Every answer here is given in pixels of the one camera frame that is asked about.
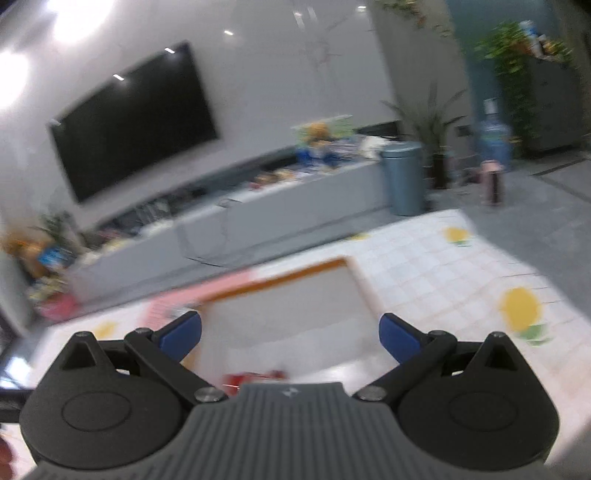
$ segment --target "cabinet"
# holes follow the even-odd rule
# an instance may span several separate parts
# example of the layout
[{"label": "cabinet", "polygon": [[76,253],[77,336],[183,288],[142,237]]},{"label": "cabinet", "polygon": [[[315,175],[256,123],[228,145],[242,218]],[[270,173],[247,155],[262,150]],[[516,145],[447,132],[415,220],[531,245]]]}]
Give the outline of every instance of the cabinet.
[{"label": "cabinet", "polygon": [[585,133],[580,84],[574,69],[553,61],[528,59],[535,102],[534,151],[567,147]]}]

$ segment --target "television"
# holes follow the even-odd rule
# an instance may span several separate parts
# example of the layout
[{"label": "television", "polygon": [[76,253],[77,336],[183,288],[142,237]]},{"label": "television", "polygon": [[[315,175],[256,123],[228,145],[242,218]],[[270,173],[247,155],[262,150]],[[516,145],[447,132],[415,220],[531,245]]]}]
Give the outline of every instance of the television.
[{"label": "television", "polygon": [[116,74],[49,125],[78,202],[217,138],[188,43]]}]

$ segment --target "hanging vine plant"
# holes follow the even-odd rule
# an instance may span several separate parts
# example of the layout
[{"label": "hanging vine plant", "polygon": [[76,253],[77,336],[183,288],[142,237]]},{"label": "hanging vine plant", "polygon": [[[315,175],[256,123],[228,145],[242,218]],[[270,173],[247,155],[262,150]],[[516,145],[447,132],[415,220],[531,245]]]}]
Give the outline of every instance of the hanging vine plant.
[{"label": "hanging vine plant", "polygon": [[[422,11],[417,0],[374,0],[384,10],[391,10],[406,19],[414,19],[417,28],[424,28],[427,25],[427,16]],[[431,30],[442,37],[450,37],[453,31],[449,27],[435,24]]]},{"label": "hanging vine plant", "polygon": [[482,59],[495,62],[495,74],[503,91],[503,103],[515,135],[527,143],[535,138],[534,97],[527,66],[529,40],[517,22],[503,22],[476,46]]}]

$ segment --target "blue finger pad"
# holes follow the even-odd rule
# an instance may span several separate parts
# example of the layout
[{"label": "blue finger pad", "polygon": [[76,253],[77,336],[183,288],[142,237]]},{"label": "blue finger pad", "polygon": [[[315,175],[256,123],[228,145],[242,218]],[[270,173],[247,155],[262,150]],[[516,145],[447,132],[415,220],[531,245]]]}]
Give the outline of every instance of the blue finger pad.
[{"label": "blue finger pad", "polygon": [[379,341],[399,364],[421,350],[419,341],[386,315],[379,320]]},{"label": "blue finger pad", "polygon": [[164,335],[158,348],[173,360],[180,362],[201,340],[201,317],[192,315]]}]

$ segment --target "gray trash can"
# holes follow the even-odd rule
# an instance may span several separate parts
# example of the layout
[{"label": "gray trash can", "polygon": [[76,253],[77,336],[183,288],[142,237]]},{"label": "gray trash can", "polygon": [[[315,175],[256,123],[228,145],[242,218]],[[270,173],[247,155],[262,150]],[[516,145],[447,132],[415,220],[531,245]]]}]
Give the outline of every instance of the gray trash can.
[{"label": "gray trash can", "polygon": [[423,146],[418,142],[393,142],[384,147],[381,155],[390,211],[408,217],[424,213]]}]

